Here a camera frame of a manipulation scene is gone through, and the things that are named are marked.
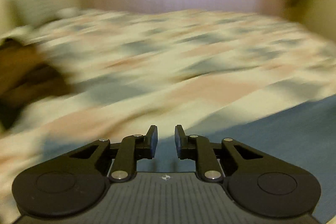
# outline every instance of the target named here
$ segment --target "blue fabric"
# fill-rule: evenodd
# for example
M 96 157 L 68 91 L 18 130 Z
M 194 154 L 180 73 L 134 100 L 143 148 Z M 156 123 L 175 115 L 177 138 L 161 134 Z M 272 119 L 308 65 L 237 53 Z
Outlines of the blue fabric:
M 313 215 L 321 223 L 336 215 L 336 96 L 306 102 L 255 122 L 204 132 L 203 136 L 218 143 L 223 138 L 233 138 L 311 172 L 322 189 Z M 139 161 L 137 170 L 195 171 L 195 164 L 177 159 L 171 137 L 160 140 L 155 159 Z

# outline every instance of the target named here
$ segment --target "ribbed surface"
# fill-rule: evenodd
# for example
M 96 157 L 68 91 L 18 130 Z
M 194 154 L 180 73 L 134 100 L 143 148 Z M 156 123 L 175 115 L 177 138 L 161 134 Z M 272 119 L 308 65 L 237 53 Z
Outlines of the ribbed surface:
M 267 220 L 237 207 L 218 184 L 204 183 L 194 173 L 138 173 L 128 183 L 114 184 L 93 209 L 71 219 L 23 218 L 18 224 L 318 224 L 308 216 Z

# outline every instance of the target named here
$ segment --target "round metal bolt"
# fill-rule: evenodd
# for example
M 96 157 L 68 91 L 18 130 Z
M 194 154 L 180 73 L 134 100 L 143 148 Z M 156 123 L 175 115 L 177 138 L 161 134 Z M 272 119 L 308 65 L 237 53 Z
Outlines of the round metal bolt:
M 114 171 L 111 174 L 111 177 L 114 179 L 125 179 L 127 178 L 127 176 L 128 176 L 128 173 L 122 170 Z
M 214 170 L 207 171 L 204 175 L 207 179 L 219 179 L 221 177 L 221 173 Z

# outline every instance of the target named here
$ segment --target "brown bag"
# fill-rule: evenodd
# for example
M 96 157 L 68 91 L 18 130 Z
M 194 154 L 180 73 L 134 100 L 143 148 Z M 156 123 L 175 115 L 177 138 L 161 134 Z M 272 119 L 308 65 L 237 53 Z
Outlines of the brown bag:
M 62 75 L 46 63 L 34 45 L 6 38 L 0 46 L 0 101 L 24 107 L 48 96 L 71 92 Z

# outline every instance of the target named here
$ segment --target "patterned bedspread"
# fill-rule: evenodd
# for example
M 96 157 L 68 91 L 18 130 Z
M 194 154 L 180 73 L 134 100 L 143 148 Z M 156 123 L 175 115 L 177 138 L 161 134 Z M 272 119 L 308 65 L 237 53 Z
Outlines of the patterned bedspread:
M 336 92 L 336 48 L 301 25 L 258 14 L 88 10 L 33 41 L 76 93 L 25 110 L 0 139 L 0 215 L 18 215 L 22 170 L 101 137 L 120 142 L 158 126 L 187 134 L 254 121 Z

